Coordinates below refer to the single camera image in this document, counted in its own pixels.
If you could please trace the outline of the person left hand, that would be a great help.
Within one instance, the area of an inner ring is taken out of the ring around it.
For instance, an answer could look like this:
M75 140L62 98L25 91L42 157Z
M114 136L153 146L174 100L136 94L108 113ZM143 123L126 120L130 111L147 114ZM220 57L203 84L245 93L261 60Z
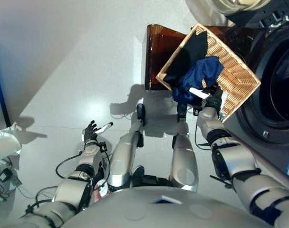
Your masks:
M94 187L94 199L95 200L99 200L101 198L106 197L107 195L109 195L109 187L107 182L104 183L104 180L100 180L97 185Z

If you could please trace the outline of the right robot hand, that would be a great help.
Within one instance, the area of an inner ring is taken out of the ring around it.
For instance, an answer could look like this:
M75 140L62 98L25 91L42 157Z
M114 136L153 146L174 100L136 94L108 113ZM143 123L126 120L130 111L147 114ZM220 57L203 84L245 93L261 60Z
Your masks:
M203 90L190 87L189 92L196 96L192 106L198 112L205 107L213 107L217 112L221 110L223 90L218 83Z

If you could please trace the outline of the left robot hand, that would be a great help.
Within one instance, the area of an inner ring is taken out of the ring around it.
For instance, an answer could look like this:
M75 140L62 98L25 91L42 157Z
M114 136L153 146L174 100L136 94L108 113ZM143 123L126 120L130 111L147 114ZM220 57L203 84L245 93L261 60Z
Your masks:
M94 140L96 141L97 137L104 132L106 132L109 128L114 125L113 122L108 122L107 124L103 125L102 127L97 127L97 124L94 120L92 120L88 126L82 131L82 137L84 145L88 142Z

